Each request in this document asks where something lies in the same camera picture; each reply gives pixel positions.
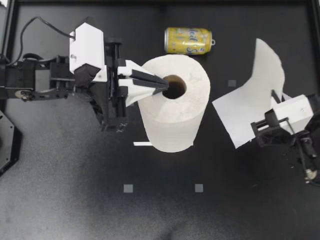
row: black mat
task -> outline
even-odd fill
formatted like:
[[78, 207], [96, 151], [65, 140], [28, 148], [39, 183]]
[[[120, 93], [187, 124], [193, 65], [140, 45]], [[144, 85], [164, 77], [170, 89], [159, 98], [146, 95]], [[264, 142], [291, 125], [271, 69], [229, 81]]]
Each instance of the black mat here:
[[[282, 60], [286, 94], [318, 87], [307, 12], [299, 5], [28, 5], [17, 31], [33, 16], [66, 32], [92, 16], [105, 36], [123, 38], [122, 56], [138, 64], [164, 54], [168, 26], [210, 29], [216, 47], [195, 59], [210, 77], [211, 102], [233, 90], [228, 80], [240, 86], [249, 79], [256, 38]], [[68, 54], [69, 40], [39, 22], [24, 41], [25, 53]], [[39, 88], [47, 77], [40, 75]], [[20, 160], [0, 178], [0, 238], [319, 239], [320, 189], [304, 184], [288, 149], [253, 141], [235, 150], [211, 103], [188, 150], [134, 147], [147, 138], [138, 107], [128, 112], [129, 130], [115, 134], [99, 131], [80, 96], [8, 101], [6, 113], [24, 138]], [[133, 193], [123, 193], [123, 184], [133, 184]], [[194, 184], [204, 192], [195, 193]]]

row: can label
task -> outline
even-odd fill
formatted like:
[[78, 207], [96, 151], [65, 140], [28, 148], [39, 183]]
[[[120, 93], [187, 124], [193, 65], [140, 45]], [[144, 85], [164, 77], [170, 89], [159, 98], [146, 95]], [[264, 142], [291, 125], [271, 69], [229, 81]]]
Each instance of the can label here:
[[168, 27], [165, 50], [170, 54], [198, 55], [211, 50], [212, 33], [204, 28]]

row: black wire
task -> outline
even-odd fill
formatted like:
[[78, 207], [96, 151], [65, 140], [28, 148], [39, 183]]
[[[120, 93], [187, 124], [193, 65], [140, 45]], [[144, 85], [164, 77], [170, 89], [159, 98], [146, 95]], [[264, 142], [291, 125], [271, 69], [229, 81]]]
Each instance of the black wire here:
[[25, 32], [26, 28], [27, 28], [34, 20], [36, 20], [36, 19], [39, 19], [42, 23], [44, 23], [45, 25], [47, 25], [47, 26], [49, 26], [50, 28], [52, 28], [53, 30], [55, 30], [57, 33], [65, 36], [65, 37], [67, 37], [67, 38], [70, 38], [70, 39], [76, 39], [74, 36], [71, 36], [71, 35], [69, 35], [69, 34], [67, 34], [67, 33], [59, 30], [58, 28], [56, 28], [55, 26], [53, 26], [51, 23], [43, 20], [42, 17], [40, 17], [40, 16], [35, 16], [35, 17], [31, 18], [31, 19], [24, 25], [24, 27], [22, 28], [22, 31], [21, 31], [21, 33], [20, 33], [20, 52], [19, 52], [19, 54], [18, 54], [18, 57], [16, 58], [16, 60], [14, 60], [14, 61], [6, 64], [6, 66], [11, 66], [11, 65], [15, 64], [15, 63], [18, 62], [19, 59], [21, 58], [22, 52], [23, 52], [23, 50], [24, 50], [24, 43], [23, 43], [24, 32]]
[[308, 174], [307, 174], [307, 165], [306, 165], [306, 160], [305, 160], [305, 155], [304, 155], [304, 151], [302, 149], [302, 146], [301, 146], [301, 142], [299, 139], [297, 139], [297, 135], [293, 129], [293, 127], [291, 126], [290, 122], [289, 122], [289, 119], [286, 119], [286, 122], [288, 123], [288, 126], [290, 128], [290, 130], [292, 131], [293, 135], [294, 135], [294, 138], [295, 138], [295, 141], [296, 141], [296, 144], [298, 145], [298, 149], [299, 149], [299, 154], [300, 154], [300, 158], [301, 158], [301, 163], [302, 163], [302, 167], [303, 167], [303, 170], [304, 170], [304, 173], [305, 173], [305, 176], [307, 178], [307, 180], [310, 182], [311, 185], [313, 186], [316, 186], [316, 187], [320, 187], [320, 184], [314, 182], [312, 179], [309, 178]]

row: toilet paper roll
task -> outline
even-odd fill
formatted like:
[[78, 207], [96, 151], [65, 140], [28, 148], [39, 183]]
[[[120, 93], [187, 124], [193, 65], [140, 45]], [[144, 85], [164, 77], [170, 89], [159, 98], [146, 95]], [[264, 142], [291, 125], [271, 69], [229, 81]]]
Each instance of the toilet paper roll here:
[[149, 141], [167, 153], [189, 148], [209, 100], [210, 80], [206, 71], [186, 55], [156, 57], [143, 68], [169, 81], [168, 91], [138, 101]]

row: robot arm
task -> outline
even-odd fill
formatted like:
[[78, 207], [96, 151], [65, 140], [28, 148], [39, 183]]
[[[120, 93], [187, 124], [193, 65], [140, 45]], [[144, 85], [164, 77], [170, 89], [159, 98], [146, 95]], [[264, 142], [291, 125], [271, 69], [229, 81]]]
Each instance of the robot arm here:
[[320, 99], [300, 95], [278, 102], [264, 114], [265, 119], [251, 123], [261, 147], [289, 145], [295, 148], [308, 184], [320, 186], [320, 158], [311, 133], [320, 127]]
[[[168, 81], [121, 59], [121, 41], [105, 41], [103, 32], [88, 19], [70, 37], [68, 57], [43, 60], [28, 53], [14, 65], [0, 58], [0, 99], [51, 100], [85, 92], [101, 128], [122, 132], [128, 125], [127, 106], [168, 89]], [[37, 70], [50, 70], [50, 89], [36, 91]]]

